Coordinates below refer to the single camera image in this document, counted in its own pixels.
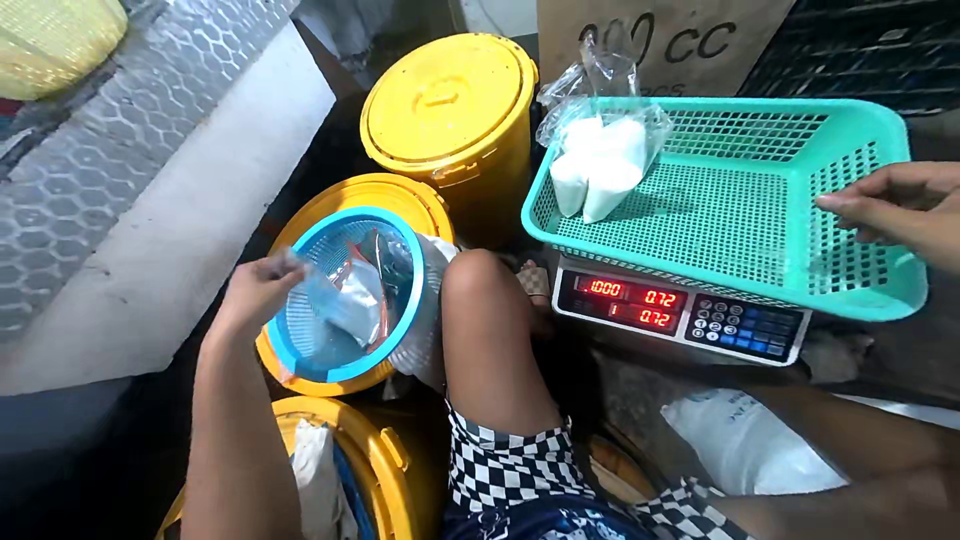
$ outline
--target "yellow plastic bucket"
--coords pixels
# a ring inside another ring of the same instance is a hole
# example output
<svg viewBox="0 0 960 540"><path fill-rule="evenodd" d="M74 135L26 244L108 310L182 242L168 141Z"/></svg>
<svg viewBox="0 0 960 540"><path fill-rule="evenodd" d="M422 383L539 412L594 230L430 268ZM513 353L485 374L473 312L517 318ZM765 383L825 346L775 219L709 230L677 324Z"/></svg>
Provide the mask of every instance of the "yellow plastic bucket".
<svg viewBox="0 0 960 540"><path fill-rule="evenodd" d="M446 501L449 431L440 403L356 404L297 396L274 402L276 424L287 454L295 446L297 424L324 422L334 435L356 478L380 540L436 538ZM181 518L183 491L174 500L157 533Z"/></svg>
<svg viewBox="0 0 960 540"><path fill-rule="evenodd" d="M454 231L446 216L446 203L429 185L420 184L396 174L374 173L355 176L325 189L294 214L277 236L271 253L292 246L318 221L328 215L355 207L380 207L403 218L414 231L438 236L453 243ZM281 380L280 362L274 353L264 327L256 338L256 350L264 367L285 387L306 396L326 397L366 390L387 379L394 366L387 360L359 377L340 382L314 382L294 377Z"/></svg>
<svg viewBox="0 0 960 540"><path fill-rule="evenodd" d="M497 247L520 230L538 76L505 37L437 39L373 86L360 137L384 168L436 188L467 242Z"/></svg>

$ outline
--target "black crate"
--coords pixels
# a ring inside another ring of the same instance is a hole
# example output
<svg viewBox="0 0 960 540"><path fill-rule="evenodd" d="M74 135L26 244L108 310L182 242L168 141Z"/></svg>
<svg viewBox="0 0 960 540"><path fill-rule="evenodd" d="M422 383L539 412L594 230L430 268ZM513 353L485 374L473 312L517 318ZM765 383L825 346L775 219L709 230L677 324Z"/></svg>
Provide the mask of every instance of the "black crate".
<svg viewBox="0 0 960 540"><path fill-rule="evenodd" d="M960 1L798 0L737 95L960 107Z"/></svg>

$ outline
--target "hand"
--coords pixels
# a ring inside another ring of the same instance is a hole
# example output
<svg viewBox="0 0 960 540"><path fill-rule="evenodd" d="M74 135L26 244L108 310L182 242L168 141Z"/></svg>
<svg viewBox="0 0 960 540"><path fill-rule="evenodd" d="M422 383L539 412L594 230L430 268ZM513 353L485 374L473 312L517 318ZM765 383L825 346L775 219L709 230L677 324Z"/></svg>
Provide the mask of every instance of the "hand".
<svg viewBox="0 0 960 540"><path fill-rule="evenodd" d="M896 242L960 274L960 162L887 165L816 204L860 242Z"/></svg>
<svg viewBox="0 0 960 540"><path fill-rule="evenodd" d="M262 258L237 266L207 336L255 340L260 327L280 311L287 293L303 276L302 266L284 258Z"/></svg>

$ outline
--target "black and white checkered shorts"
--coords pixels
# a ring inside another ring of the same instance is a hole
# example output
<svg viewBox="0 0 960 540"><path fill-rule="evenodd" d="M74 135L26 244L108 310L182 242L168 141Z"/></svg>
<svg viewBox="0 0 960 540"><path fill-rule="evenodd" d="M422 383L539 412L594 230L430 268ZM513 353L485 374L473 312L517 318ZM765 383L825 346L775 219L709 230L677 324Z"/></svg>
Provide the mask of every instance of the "black and white checkered shorts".
<svg viewBox="0 0 960 540"><path fill-rule="evenodd" d="M573 460L568 427L531 437L488 430L450 409L453 501L471 512L548 495L596 495Z"/></svg>
<svg viewBox="0 0 960 540"><path fill-rule="evenodd" d="M531 437L478 426L449 408L452 427L449 484L453 501L468 512L505 508L553 495L597 499L573 458L569 421ZM687 540L753 540L713 508L708 497L720 491L697 479L664 491L648 503L618 510L658 538Z"/></svg>

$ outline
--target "yellow sack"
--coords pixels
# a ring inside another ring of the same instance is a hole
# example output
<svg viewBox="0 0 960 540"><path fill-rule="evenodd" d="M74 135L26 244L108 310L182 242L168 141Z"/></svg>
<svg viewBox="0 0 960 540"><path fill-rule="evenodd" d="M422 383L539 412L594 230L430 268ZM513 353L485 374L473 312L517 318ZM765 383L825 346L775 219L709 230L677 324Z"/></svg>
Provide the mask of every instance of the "yellow sack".
<svg viewBox="0 0 960 540"><path fill-rule="evenodd" d="M126 31L117 0L0 0L0 97L34 100L72 85Z"/></svg>

